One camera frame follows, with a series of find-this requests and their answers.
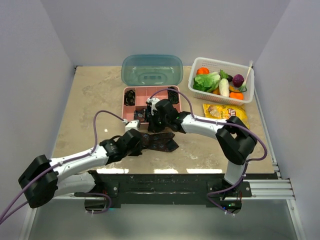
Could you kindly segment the maroon blue-flowered tie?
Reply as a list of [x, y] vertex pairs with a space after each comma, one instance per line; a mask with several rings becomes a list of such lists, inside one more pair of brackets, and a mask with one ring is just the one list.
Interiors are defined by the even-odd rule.
[[179, 145], [175, 142], [175, 134], [172, 132], [160, 132], [155, 134], [141, 133], [141, 148], [171, 153], [179, 148]]

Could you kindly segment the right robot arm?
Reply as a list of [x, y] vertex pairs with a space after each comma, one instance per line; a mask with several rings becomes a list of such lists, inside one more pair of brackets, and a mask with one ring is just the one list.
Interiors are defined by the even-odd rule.
[[236, 116], [212, 122], [191, 112], [177, 111], [168, 99], [148, 98], [148, 131], [159, 133], [166, 128], [183, 134], [198, 134], [218, 141], [228, 160], [227, 170], [221, 183], [213, 187], [217, 194], [224, 192], [233, 197], [240, 190], [246, 160], [253, 152], [257, 140]]

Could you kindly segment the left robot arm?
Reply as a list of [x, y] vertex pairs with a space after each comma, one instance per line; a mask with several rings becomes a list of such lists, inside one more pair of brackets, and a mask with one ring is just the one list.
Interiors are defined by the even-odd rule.
[[18, 179], [27, 203], [32, 209], [41, 207], [62, 190], [58, 184], [75, 174], [141, 155], [142, 139], [138, 130], [130, 129], [117, 140], [103, 140], [87, 151], [52, 159], [37, 156]]

